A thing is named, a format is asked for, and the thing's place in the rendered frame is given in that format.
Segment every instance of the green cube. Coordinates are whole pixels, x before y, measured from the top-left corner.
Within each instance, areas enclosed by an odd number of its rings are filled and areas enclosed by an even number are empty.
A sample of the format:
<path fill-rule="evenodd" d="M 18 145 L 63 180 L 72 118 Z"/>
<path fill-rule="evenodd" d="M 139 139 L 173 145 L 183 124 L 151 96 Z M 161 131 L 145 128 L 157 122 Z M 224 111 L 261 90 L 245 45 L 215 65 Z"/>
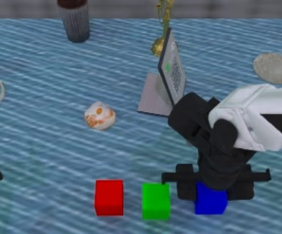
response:
<path fill-rule="evenodd" d="M 168 184 L 142 184 L 142 218 L 167 220 L 170 218 L 171 202 Z"/>

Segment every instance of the gray cup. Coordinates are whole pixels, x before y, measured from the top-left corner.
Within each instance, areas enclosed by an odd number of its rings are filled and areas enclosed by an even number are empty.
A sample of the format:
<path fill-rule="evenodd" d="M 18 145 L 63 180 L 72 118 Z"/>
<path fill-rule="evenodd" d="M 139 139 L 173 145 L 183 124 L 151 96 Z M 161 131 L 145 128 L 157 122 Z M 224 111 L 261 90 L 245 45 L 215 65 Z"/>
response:
<path fill-rule="evenodd" d="M 90 37 L 88 2 L 72 9 L 57 5 L 68 40 L 75 43 L 85 42 Z"/>

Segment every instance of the blue tabletop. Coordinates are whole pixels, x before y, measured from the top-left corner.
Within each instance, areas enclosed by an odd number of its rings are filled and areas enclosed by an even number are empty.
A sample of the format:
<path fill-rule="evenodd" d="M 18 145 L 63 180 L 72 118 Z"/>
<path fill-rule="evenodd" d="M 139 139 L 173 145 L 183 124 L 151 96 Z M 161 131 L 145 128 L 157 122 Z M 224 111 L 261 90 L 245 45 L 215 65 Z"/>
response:
<path fill-rule="evenodd" d="M 252 61 L 282 53 L 282 20 L 179 19 L 171 26 L 188 78 L 186 92 L 223 99 L 262 83 Z M 272 181 L 251 201 L 230 202 L 222 216 L 197 216 L 171 186 L 168 222 L 143 221 L 141 184 L 159 182 L 196 150 L 163 117 L 136 112 L 157 20 L 91 20 L 91 38 L 69 43 L 60 20 L 0 19 L 0 234 L 282 234 L 282 150 L 258 153 L 254 170 Z M 98 132 L 84 121 L 95 101 L 110 105 L 116 124 Z M 98 218 L 94 182 L 125 181 L 125 216 Z"/>

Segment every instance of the red cube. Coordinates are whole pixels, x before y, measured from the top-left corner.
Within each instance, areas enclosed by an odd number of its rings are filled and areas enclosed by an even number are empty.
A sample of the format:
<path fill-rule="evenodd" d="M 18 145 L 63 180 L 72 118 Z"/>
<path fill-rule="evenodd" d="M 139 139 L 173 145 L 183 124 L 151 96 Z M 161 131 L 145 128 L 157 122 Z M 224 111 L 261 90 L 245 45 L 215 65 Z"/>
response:
<path fill-rule="evenodd" d="M 122 216 L 123 180 L 96 180 L 94 208 L 97 216 Z"/>

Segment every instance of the cube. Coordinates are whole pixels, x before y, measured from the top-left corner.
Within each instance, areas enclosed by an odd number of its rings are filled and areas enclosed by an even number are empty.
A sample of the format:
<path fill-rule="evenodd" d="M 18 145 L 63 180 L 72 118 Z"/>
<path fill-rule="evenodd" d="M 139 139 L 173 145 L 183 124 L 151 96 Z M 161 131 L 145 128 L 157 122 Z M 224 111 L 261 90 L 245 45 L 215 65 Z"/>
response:
<path fill-rule="evenodd" d="M 123 181 L 97 180 L 94 208 L 97 216 L 122 216 L 124 210 Z"/>
<path fill-rule="evenodd" d="M 167 220 L 170 218 L 171 202 L 168 184 L 142 184 L 142 218 Z"/>
<path fill-rule="evenodd" d="M 196 183 L 197 197 L 195 214 L 222 215 L 227 207 L 227 192 L 207 188 L 203 183 Z"/>

